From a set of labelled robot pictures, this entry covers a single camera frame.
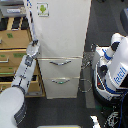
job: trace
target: white drawer unit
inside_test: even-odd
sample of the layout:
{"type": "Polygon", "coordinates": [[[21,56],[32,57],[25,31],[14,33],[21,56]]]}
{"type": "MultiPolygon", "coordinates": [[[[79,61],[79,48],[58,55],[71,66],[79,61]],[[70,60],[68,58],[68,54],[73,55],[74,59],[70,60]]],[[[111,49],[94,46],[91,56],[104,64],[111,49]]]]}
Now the white drawer unit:
{"type": "Polygon", "coordinates": [[[44,79],[47,99],[76,98],[78,91],[78,78],[44,79]]]}
{"type": "MultiPolygon", "coordinates": [[[[23,0],[32,30],[27,0],[23,0]]],[[[30,0],[47,98],[76,98],[91,0],[30,0]],[[53,82],[69,78],[67,82],[53,82]]]]}
{"type": "Polygon", "coordinates": [[[42,78],[78,77],[81,69],[81,58],[74,59],[39,59],[42,78]]]}

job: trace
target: cabinet drawer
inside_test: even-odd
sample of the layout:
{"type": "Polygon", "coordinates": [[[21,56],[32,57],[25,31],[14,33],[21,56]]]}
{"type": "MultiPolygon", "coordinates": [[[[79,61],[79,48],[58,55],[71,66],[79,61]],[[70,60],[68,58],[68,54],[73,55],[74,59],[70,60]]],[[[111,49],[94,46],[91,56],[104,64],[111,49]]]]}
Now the cabinet drawer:
{"type": "MultiPolygon", "coordinates": [[[[14,76],[18,67],[0,67],[0,76],[14,76]]],[[[33,75],[38,75],[38,67],[35,67],[35,71],[33,75]]]]}
{"type": "Polygon", "coordinates": [[[30,43],[28,30],[0,31],[0,49],[27,48],[30,43]]]}
{"type": "Polygon", "coordinates": [[[38,60],[42,78],[78,77],[82,59],[38,60]]]}
{"type": "Polygon", "coordinates": [[[47,79],[43,80],[47,99],[76,98],[79,79],[47,79]]]}
{"type": "MultiPolygon", "coordinates": [[[[0,82],[0,92],[11,87],[11,83],[12,82],[0,82]]],[[[31,81],[28,92],[39,92],[39,91],[40,91],[40,86],[39,86],[38,77],[37,77],[36,81],[31,81]]]]}
{"type": "Polygon", "coordinates": [[[0,66],[19,66],[24,55],[26,55],[26,49],[1,50],[0,66]]]}

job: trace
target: floor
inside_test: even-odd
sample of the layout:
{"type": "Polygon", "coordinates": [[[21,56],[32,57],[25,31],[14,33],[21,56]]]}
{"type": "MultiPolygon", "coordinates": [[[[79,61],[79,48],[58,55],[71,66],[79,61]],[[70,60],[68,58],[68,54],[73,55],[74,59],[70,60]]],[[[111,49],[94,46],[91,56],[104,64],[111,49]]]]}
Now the floor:
{"type": "Polygon", "coordinates": [[[93,56],[91,44],[109,46],[112,34],[119,32],[126,36],[121,22],[120,12],[128,7],[127,1],[92,0],[89,26],[86,37],[85,56],[81,70],[80,89],[86,93],[78,91],[76,99],[53,99],[27,98],[27,114],[25,119],[19,124],[19,128],[36,128],[44,125],[79,125],[83,128],[92,128],[91,115],[98,117],[101,128],[105,123],[105,118],[101,114],[98,102],[93,96],[91,87],[90,67],[86,66],[87,60],[93,56]]]}

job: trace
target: blue logo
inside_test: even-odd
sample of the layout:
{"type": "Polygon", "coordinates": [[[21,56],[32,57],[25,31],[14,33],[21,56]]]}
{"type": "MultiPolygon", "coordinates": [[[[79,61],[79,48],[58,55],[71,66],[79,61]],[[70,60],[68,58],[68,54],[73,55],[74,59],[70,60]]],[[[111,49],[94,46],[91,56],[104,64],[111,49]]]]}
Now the blue logo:
{"type": "Polygon", "coordinates": [[[117,73],[117,76],[114,78],[115,82],[120,85],[121,80],[124,78],[126,74],[126,69],[124,67],[120,67],[119,73],[117,73]]]}

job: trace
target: black cable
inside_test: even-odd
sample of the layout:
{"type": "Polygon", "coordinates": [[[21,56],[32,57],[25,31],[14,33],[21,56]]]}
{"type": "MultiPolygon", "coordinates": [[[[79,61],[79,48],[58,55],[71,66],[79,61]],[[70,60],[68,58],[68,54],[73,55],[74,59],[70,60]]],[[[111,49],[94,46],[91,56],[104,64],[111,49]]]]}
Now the black cable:
{"type": "Polygon", "coordinates": [[[99,3],[104,3],[106,0],[97,0],[99,3]]]}

